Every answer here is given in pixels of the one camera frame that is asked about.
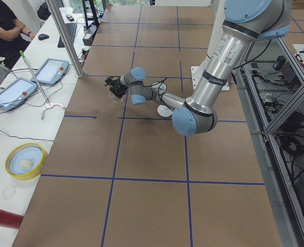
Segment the blue joint cap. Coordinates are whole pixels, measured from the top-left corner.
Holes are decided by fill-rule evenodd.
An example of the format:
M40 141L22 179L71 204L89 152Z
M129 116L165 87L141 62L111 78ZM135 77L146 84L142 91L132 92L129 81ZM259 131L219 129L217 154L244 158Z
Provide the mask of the blue joint cap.
M234 23L245 23L255 19L269 7L272 0L226 0L226 18Z
M131 95L131 102L132 102L132 104L145 104L146 99L142 95L133 94L133 95Z
M142 67L133 68L130 72L131 75L138 81L142 81L146 77L145 70Z
M271 30L269 32L264 32L259 35L258 40L271 40L285 36L290 31L290 25Z
M172 122L174 129L180 135L191 136L197 131L195 118L188 108L176 108L172 115Z

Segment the white desk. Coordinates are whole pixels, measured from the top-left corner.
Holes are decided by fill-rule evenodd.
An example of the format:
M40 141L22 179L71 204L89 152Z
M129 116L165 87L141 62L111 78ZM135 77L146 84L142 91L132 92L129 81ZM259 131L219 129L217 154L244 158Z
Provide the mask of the white desk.
M75 20L77 20L80 16L82 15L73 14ZM78 22L83 23L84 19L80 18ZM39 41L38 35L41 33L48 34L50 38ZM83 44L83 36L83 25L78 25L77 36L74 41L74 47L78 55L80 54L82 48L88 49L88 47L84 46ZM59 34L57 28L52 17L50 17L43 25L39 33L37 33L36 38L31 42L29 47L24 52L32 68L39 68L47 58L57 58L68 60L70 62L66 49L57 48L58 39ZM18 60L13 70L20 68L27 68L22 58ZM29 71L15 73L18 77L20 76L26 79L31 78ZM1 86L5 87L14 80L15 76L10 74L6 77ZM75 76L75 70L72 67L67 75L62 79L63 89L55 93L50 98L50 101L61 103L66 107L70 101L76 82L77 78ZM54 91L60 89L61 84L58 83L49 89L47 89L48 87L44 88L46 89L46 95L49 96ZM42 94L39 93L32 98L29 98L27 100L27 103L33 105L42 105L44 103L44 98ZM54 109L48 110L45 113L45 119L41 120L42 109L43 107L22 105L12 112L0 114L0 129L10 135L53 140L56 137L58 128L63 119L64 110L60 107L55 107ZM24 215L27 210L39 176L28 181L17 180L6 173L4 162L8 154L14 148L28 142L40 144L47 152L50 151L53 144L52 142L10 138L0 132L0 208L21 215ZM3 196L4 191L14 188L10 186L15 186L16 192L12 197L5 198ZM0 227L0 247L11 246L17 235L17 232L18 230Z

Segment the touchscreen teach pendant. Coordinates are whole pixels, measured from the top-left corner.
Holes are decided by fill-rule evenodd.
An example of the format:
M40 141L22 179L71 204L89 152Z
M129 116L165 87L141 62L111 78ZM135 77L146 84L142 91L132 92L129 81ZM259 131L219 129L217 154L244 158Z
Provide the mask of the touchscreen teach pendant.
M48 58L35 74L37 80L44 85L55 85L66 73L69 62Z
M38 86L24 78L17 78L16 81L0 92L0 108L11 111L22 105L26 99L36 91Z

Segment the keyboard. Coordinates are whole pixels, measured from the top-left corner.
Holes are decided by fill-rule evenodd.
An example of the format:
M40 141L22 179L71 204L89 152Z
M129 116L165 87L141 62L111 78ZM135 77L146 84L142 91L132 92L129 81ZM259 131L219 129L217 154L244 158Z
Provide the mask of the keyboard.
M70 38L72 40L72 42L74 42L75 39L75 32L76 32L76 23L65 23L66 29L70 35ZM58 41L58 48L62 48L65 47L63 41L61 40L61 37L59 37L59 41Z

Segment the white sticker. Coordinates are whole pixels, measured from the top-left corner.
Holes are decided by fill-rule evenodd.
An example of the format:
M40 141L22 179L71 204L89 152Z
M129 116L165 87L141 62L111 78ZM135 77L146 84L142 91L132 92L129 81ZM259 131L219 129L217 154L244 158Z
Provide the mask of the white sticker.
M213 56L217 57L220 62L233 66L244 45L238 42L233 42L230 47L227 47L228 43L229 39L222 37Z
M222 51L224 50L224 47L226 47L228 41L229 41L228 39L221 37L221 40L219 41L219 43L214 51L214 54L213 54L214 57L218 58L219 55L222 54Z

